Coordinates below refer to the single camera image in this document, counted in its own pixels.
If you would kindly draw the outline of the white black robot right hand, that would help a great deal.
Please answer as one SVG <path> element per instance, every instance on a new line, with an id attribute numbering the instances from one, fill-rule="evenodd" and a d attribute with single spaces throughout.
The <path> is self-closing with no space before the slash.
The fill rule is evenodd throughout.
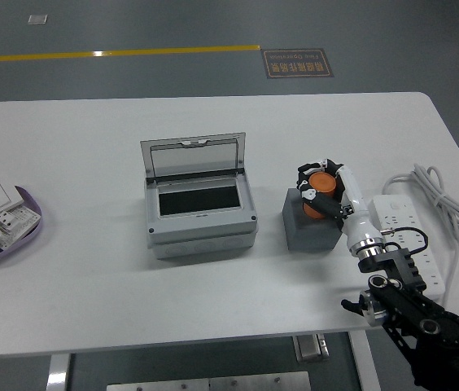
<path id="1" fill-rule="evenodd" d="M 318 173 L 329 174 L 336 180 L 339 187 L 333 196 L 325 195 L 310 183 L 310 178 Z M 361 261 L 383 252 L 382 234 L 371 222 L 361 189 L 346 165 L 330 159 L 301 165 L 296 188 L 305 205 L 337 223 L 347 236 L 352 256 Z"/>

